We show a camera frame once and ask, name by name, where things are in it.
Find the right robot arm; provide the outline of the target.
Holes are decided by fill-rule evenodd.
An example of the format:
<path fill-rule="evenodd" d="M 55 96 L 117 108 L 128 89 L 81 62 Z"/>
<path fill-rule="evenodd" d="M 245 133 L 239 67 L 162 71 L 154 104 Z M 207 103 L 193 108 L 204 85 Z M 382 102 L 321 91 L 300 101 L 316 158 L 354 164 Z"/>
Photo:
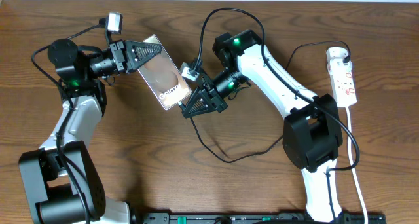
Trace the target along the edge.
<path fill-rule="evenodd" d="M 198 70 L 198 86 L 181 106 L 183 116 L 191 119 L 222 112 L 231 93 L 246 81 L 256 84 L 284 119 L 282 144 L 289 160 L 302 172 L 307 214 L 317 222 L 337 220 L 342 208 L 334 169 L 342 132 L 336 101 L 298 83 L 250 29 L 235 36 L 224 33 L 216 37 L 212 50 L 224 70 L 213 79 L 203 69 Z"/>

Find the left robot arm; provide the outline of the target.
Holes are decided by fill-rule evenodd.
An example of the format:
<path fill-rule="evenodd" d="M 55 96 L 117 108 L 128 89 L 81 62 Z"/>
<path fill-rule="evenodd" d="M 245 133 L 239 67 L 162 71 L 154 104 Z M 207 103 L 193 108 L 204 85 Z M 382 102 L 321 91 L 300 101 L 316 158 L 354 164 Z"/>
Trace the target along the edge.
<path fill-rule="evenodd" d="M 107 106 L 100 79 L 138 70 L 162 45 L 120 40 L 102 50 L 58 39 L 45 49 L 60 77 L 62 114 L 48 139 L 18 162 L 32 221 L 134 223 L 128 203 L 105 195 L 88 145 Z"/>

